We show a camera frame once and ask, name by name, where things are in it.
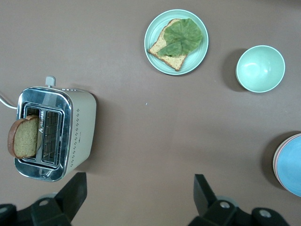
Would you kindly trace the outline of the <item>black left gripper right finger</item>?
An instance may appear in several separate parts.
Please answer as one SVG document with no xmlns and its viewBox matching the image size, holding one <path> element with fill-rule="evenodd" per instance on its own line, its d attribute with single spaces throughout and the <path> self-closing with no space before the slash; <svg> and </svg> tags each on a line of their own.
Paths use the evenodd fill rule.
<svg viewBox="0 0 301 226">
<path fill-rule="evenodd" d="M 233 202 L 218 199 L 203 174 L 194 176 L 193 199 L 198 211 L 190 226 L 289 226 L 276 211 L 254 208 L 250 214 Z"/>
</svg>

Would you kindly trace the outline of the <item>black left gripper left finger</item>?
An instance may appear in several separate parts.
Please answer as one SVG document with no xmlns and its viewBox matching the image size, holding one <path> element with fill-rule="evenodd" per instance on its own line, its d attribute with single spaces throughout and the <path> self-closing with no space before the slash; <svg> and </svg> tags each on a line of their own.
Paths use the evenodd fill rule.
<svg viewBox="0 0 301 226">
<path fill-rule="evenodd" d="M 2 226 L 70 226 L 87 197 L 87 175 L 76 173 L 56 194 L 45 195 L 25 209 L 0 206 Z"/>
</svg>

